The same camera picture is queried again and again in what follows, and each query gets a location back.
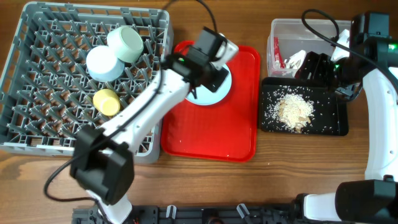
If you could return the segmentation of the light green bowl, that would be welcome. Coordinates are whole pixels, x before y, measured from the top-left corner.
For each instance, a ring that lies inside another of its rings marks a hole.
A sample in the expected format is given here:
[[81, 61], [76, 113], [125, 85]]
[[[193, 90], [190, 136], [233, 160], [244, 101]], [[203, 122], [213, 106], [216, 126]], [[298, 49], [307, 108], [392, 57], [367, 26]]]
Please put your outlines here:
[[144, 50], [140, 35], [129, 26], [121, 26], [107, 35], [109, 48], [118, 59], [126, 63], [134, 63]]

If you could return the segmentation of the yellow plastic cup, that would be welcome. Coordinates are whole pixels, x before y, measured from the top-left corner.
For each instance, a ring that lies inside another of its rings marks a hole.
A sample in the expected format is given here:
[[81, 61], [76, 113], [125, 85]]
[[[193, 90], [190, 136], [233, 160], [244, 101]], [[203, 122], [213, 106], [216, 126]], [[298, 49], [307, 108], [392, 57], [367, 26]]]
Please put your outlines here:
[[93, 97], [94, 107], [105, 116], [114, 116], [119, 113], [121, 104], [118, 95], [109, 89], [97, 91]]

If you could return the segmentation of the light blue food bowl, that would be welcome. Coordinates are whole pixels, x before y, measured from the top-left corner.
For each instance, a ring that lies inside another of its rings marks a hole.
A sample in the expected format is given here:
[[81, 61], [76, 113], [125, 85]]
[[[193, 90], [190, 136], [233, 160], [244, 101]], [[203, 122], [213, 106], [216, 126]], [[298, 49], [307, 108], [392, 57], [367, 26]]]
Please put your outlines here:
[[90, 77], [98, 82], [112, 82], [124, 71], [124, 63], [106, 45], [91, 49], [86, 57]]

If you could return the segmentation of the rice and peanut leftovers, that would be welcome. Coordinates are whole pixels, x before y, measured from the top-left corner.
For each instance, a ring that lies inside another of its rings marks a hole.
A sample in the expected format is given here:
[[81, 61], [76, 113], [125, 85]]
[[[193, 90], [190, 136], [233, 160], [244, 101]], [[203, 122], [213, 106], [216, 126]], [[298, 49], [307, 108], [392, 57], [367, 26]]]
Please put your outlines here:
[[279, 131], [301, 133], [308, 125], [312, 125], [314, 112], [314, 102], [306, 100], [303, 95], [281, 93], [266, 106], [262, 124]]

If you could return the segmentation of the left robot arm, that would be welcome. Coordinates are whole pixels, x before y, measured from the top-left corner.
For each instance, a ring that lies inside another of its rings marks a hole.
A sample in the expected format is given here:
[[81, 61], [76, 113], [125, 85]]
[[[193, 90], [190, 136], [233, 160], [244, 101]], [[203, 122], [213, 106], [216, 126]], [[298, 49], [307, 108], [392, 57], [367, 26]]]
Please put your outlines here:
[[124, 223], [132, 211], [126, 192], [134, 180], [134, 155], [147, 133], [197, 87], [216, 92], [227, 77], [224, 65], [238, 50], [225, 36], [204, 28], [193, 45], [164, 58], [156, 78], [127, 108], [98, 129], [80, 129], [70, 175], [106, 223]]

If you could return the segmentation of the white napkin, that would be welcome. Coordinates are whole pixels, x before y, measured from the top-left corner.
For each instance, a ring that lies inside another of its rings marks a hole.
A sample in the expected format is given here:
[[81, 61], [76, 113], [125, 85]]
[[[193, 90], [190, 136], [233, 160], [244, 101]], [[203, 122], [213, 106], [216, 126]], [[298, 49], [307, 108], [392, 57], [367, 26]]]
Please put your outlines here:
[[306, 51], [300, 50], [299, 52], [293, 54], [288, 59], [284, 60], [285, 67], [288, 69], [299, 69], [304, 63], [306, 57]]

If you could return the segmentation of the light blue plate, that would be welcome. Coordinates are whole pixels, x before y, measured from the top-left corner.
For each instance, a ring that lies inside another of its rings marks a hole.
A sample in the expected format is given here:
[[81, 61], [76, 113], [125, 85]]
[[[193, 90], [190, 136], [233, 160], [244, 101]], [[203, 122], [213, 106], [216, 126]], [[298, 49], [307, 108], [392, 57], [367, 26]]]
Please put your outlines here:
[[196, 98], [194, 98], [192, 93], [189, 93], [185, 99], [194, 105], [200, 106], [214, 105], [223, 100], [229, 93], [232, 85], [232, 75], [229, 67], [227, 65], [223, 65], [223, 70], [226, 71], [228, 75], [216, 92], [213, 93], [203, 85], [200, 85], [199, 87], [196, 87]]

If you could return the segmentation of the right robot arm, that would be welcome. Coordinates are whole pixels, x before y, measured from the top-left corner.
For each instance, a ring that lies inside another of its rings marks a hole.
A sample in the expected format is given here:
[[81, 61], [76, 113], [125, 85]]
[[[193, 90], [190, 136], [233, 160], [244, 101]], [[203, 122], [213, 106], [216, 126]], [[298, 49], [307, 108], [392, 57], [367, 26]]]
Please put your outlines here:
[[336, 49], [349, 52], [337, 61], [309, 53], [296, 78], [328, 91], [354, 84], [366, 94], [369, 156], [365, 179], [343, 182], [328, 194], [300, 194], [291, 217], [306, 222], [397, 223], [397, 41], [389, 34], [389, 15], [368, 11], [351, 20], [349, 45], [302, 24]]

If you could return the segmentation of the red snack wrapper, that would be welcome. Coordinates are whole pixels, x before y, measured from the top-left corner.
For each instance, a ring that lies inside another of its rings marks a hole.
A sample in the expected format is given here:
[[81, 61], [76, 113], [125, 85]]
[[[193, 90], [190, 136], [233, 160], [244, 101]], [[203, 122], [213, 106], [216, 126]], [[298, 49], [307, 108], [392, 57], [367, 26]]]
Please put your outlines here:
[[279, 39], [277, 37], [274, 37], [273, 41], [274, 41], [275, 66], [277, 68], [285, 68], [285, 63], [280, 53]]

